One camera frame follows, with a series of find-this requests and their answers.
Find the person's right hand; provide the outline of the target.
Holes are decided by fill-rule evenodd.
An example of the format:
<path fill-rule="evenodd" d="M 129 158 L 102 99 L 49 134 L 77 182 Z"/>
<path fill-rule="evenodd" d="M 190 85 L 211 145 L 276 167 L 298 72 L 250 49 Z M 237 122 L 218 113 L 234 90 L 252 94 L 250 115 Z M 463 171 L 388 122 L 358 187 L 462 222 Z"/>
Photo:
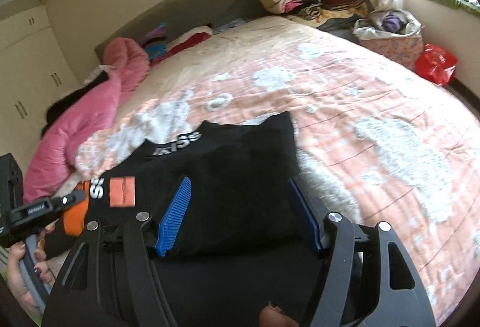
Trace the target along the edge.
<path fill-rule="evenodd" d="M 298 327 L 299 323 L 290 318 L 275 303 L 269 302 L 259 313 L 259 327 Z"/>

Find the person's left hand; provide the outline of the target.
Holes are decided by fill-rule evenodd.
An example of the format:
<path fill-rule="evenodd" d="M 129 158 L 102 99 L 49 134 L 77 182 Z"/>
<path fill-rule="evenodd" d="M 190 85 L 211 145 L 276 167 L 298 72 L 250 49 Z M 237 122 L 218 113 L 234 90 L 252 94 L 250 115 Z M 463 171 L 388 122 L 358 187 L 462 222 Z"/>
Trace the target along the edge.
<path fill-rule="evenodd" d="M 25 273 L 24 259 L 28 253 L 27 244 L 24 241 L 16 242 L 10 247 L 7 260 L 7 285 L 27 314 L 31 317 L 41 316 L 41 309 L 29 289 L 28 274 Z M 56 280 L 56 273 L 46 261 L 43 246 L 38 246 L 34 255 L 37 258 L 34 266 L 35 274 L 48 287 L 52 287 Z"/>

